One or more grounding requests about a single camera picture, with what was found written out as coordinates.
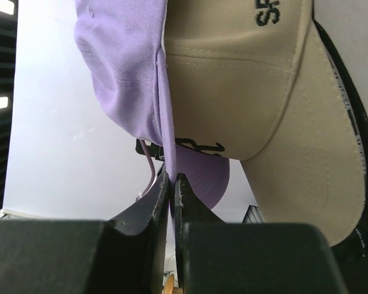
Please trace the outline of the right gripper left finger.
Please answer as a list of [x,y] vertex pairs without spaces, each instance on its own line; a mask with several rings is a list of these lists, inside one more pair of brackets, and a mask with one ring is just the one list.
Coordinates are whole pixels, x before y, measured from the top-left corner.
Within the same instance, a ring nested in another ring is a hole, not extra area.
[[161,293],[169,177],[111,220],[0,219],[0,293]]

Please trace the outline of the purple LA cap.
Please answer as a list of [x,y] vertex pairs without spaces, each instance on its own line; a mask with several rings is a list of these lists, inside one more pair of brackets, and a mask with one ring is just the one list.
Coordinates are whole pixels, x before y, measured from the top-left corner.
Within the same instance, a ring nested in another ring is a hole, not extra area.
[[179,173],[214,208],[229,182],[223,147],[175,139],[167,77],[166,1],[76,1],[74,39],[105,114],[127,133],[155,144],[171,182]]

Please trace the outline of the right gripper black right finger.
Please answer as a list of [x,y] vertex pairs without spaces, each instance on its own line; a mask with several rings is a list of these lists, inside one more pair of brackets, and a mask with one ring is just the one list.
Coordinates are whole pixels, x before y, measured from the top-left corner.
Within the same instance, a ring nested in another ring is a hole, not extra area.
[[178,284],[185,293],[346,293],[321,232],[308,224],[227,224],[179,174],[174,192]]

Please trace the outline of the beige R cap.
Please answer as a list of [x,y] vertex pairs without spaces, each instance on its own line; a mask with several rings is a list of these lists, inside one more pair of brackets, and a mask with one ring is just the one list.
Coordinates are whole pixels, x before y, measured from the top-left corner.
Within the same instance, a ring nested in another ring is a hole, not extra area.
[[166,2],[175,139],[238,160],[265,221],[342,242],[364,212],[364,167],[312,1]]

